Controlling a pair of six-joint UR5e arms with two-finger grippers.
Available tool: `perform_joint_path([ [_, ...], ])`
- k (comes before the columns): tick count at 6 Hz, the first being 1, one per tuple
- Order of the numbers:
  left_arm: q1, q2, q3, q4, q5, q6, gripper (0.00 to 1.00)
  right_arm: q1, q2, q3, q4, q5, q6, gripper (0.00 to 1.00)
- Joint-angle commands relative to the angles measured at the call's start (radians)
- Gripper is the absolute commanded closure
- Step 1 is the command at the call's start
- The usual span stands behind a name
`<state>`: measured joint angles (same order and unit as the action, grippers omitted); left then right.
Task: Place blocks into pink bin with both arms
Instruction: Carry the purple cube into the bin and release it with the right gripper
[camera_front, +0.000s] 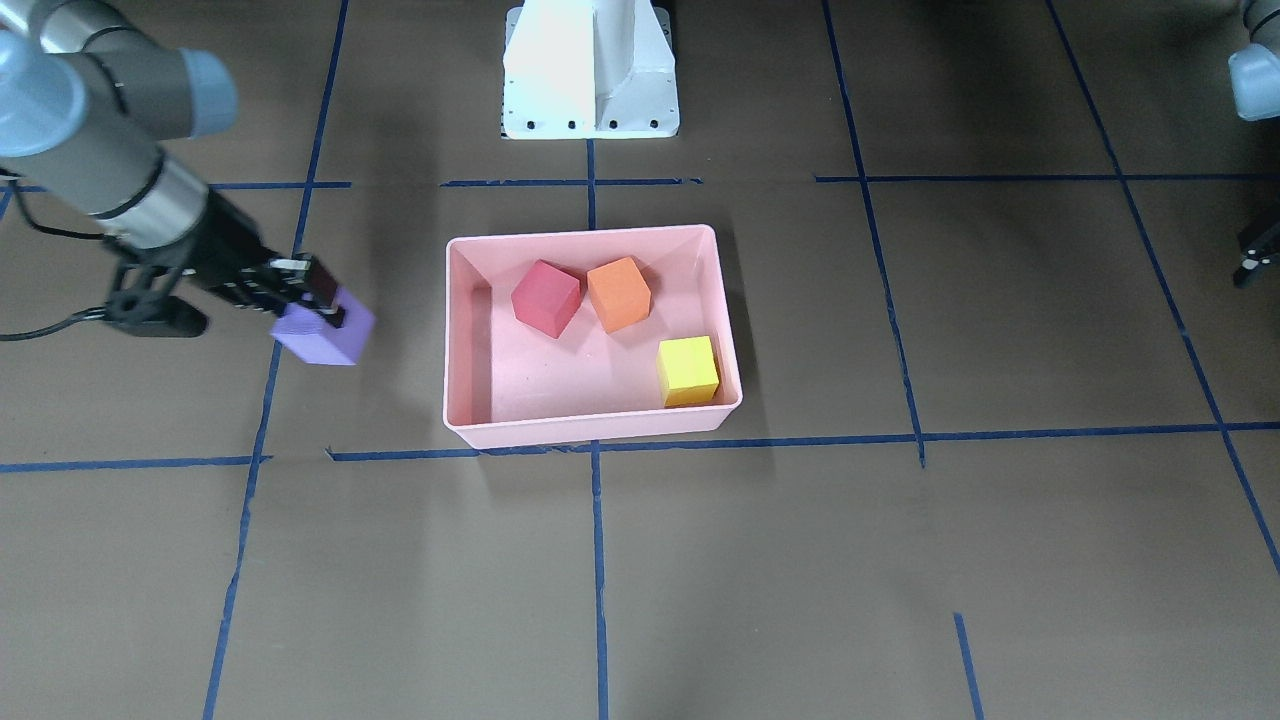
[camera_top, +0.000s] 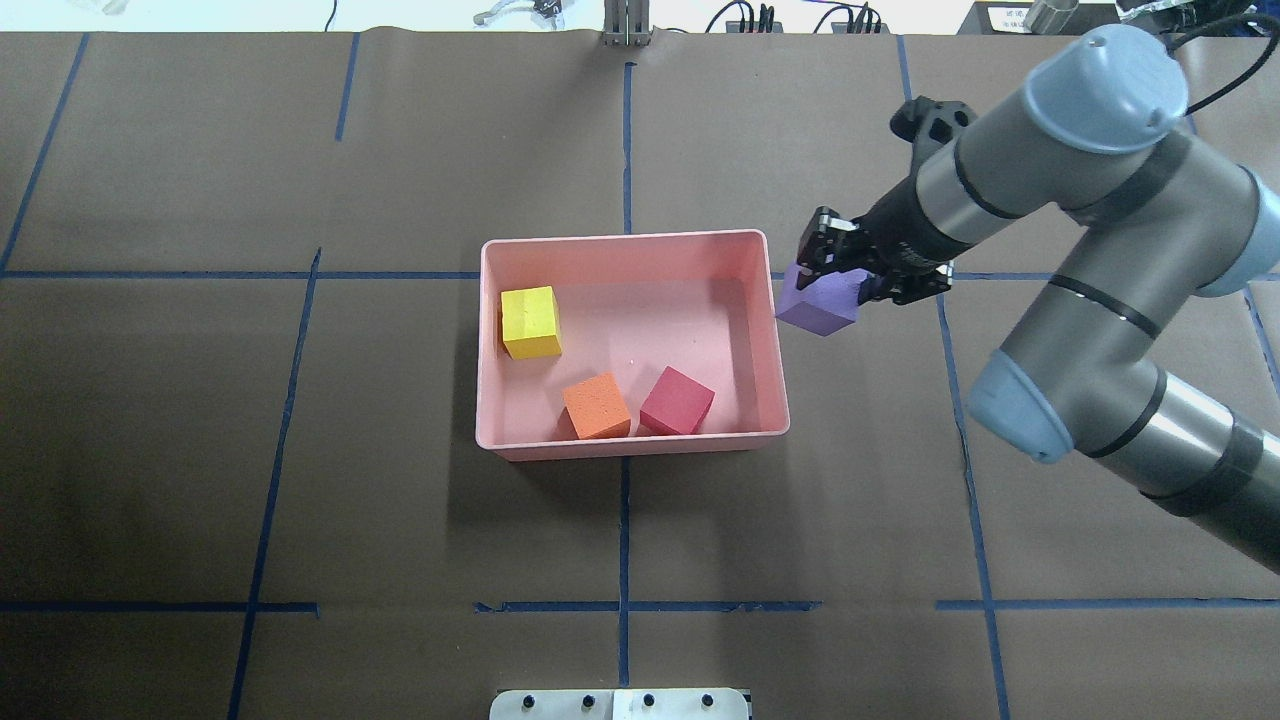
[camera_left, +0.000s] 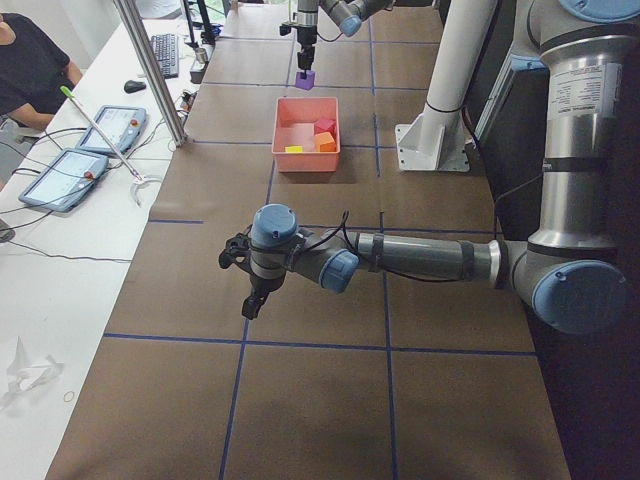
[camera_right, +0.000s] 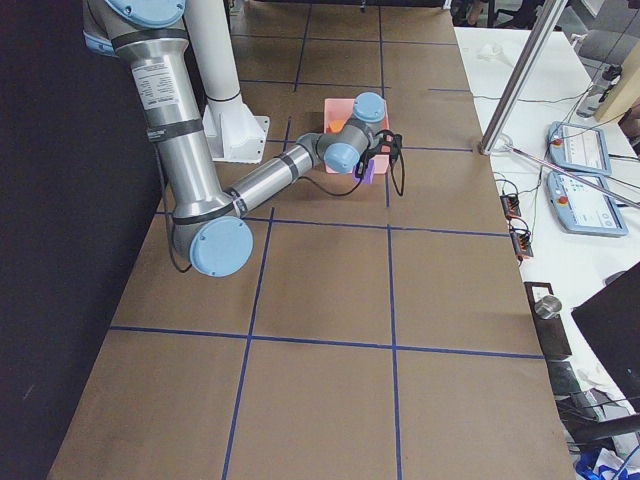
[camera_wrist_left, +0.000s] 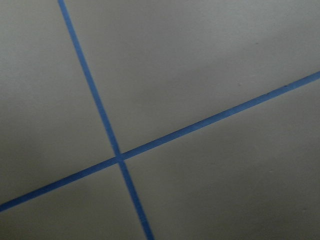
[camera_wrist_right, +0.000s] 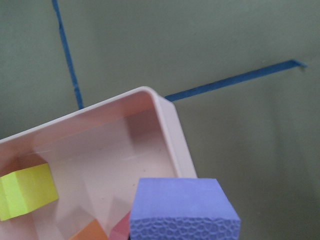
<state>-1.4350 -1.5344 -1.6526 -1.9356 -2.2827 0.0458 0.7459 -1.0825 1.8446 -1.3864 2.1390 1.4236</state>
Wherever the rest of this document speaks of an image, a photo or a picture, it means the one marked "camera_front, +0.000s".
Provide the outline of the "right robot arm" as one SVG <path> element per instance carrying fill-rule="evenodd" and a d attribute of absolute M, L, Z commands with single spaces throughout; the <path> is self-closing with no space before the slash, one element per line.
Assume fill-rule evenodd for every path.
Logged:
<path fill-rule="evenodd" d="M 188 281 L 234 307 L 344 325 L 339 284 L 316 258 L 270 250 L 164 146 L 234 124 L 236 82 L 211 53 L 157 44 L 105 1 L 5 1 L 1 90 L 5 182 L 42 186 L 116 256 L 102 305 L 72 323 L 197 337 L 207 318 L 175 296 Z"/>

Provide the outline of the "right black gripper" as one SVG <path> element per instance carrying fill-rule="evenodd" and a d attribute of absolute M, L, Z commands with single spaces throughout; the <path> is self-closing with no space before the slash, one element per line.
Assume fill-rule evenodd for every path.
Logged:
<path fill-rule="evenodd" d="M 196 223 L 165 254 L 188 273 L 191 284 L 234 307 L 276 316 L 301 307 L 332 328 L 346 323 L 337 299 L 340 284 L 320 259 L 283 258 L 270 250 L 257 224 L 216 190 L 209 191 Z"/>

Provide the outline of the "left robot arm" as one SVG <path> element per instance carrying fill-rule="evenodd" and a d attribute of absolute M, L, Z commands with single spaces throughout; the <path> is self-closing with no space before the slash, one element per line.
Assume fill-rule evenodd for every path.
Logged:
<path fill-rule="evenodd" d="M 1245 122 L 1279 117 L 1279 3 L 1240 1 L 1247 44 L 1228 59 L 1236 115 Z M 1254 277 L 1277 266 L 1279 209 L 1274 202 L 1236 236 L 1240 264 L 1231 275 L 1243 290 Z"/>

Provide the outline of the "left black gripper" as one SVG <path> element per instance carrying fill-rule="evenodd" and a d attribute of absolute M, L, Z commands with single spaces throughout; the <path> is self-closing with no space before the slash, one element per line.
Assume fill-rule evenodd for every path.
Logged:
<path fill-rule="evenodd" d="M 1238 290 L 1249 287 L 1266 266 L 1276 266 L 1279 258 L 1279 222 L 1257 220 L 1238 233 L 1240 263 L 1231 274 Z"/>

